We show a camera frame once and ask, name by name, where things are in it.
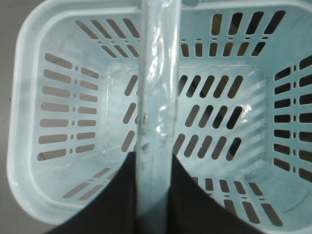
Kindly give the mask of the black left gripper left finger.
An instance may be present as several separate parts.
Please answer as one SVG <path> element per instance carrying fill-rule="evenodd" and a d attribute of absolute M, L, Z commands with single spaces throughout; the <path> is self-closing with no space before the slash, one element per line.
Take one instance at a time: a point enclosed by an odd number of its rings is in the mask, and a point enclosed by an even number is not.
<path fill-rule="evenodd" d="M 107 187 L 50 234 L 136 233 L 136 154 L 130 152 Z"/>

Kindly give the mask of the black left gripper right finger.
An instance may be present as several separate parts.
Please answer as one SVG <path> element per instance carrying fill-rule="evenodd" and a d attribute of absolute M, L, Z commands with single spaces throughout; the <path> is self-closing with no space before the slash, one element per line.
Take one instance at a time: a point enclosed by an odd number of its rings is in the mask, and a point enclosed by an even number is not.
<path fill-rule="evenodd" d="M 225 210 L 172 156 L 168 234 L 254 234 L 255 228 Z"/>

